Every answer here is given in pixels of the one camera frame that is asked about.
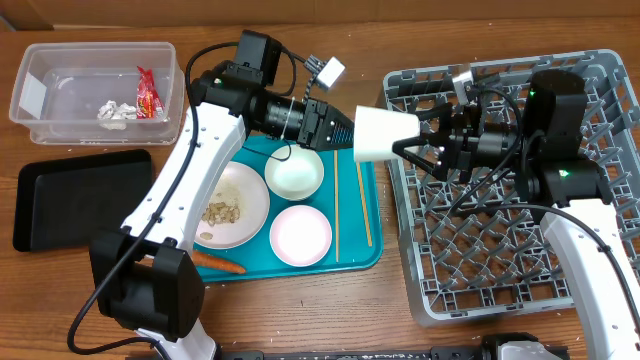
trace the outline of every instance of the chopsticks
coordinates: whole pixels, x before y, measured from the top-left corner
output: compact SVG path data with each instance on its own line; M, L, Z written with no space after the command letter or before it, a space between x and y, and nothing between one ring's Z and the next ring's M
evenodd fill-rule
M367 230L367 242L369 247L373 244L371 242L371 230L369 229L369 211L367 210L367 199L364 196L364 186L362 185L362 170L360 170L360 163L356 163L356 170L358 171L358 184L360 185L360 199L362 199L362 211L364 213L364 228Z
M333 151L333 173L336 182L336 262L340 262L340 215L338 197L338 150Z

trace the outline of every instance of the white plastic cup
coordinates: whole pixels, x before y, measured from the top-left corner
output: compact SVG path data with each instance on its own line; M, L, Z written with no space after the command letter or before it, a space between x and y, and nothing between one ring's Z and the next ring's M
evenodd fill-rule
M420 135L416 115L397 111L358 106L353 134L355 162L399 159L393 153L393 143Z

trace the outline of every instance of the white bowl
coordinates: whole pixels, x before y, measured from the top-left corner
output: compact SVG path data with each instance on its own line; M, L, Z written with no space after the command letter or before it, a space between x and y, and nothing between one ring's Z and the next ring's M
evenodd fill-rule
M269 190L262 177L247 165L230 162L222 172L209 202L237 197L240 218L233 224L209 225L200 220L196 243L214 250L231 249L253 238L269 215Z
M307 205L282 211L271 224L269 241L276 256L285 264L311 266L327 255L333 232L323 213Z
M289 147L283 146L271 156L284 159ZM291 156L285 161L267 160L264 178L274 194L289 201L304 200L322 184L324 165L315 151L291 145Z

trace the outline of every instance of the label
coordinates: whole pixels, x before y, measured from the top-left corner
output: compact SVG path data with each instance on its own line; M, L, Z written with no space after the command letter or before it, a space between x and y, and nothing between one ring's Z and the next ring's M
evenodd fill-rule
M36 119L42 116L42 106L47 95L47 87L30 73L24 79L24 86L20 94L19 106Z

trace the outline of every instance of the clear plastic container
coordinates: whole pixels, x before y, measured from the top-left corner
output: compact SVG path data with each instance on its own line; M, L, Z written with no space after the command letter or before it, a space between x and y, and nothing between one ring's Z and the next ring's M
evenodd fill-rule
M107 101L136 105L140 73L152 69L164 113L118 120L123 130L98 122ZM29 46L20 64L9 118L31 129L36 144L171 144L184 103L184 76L173 45L157 43L57 43Z

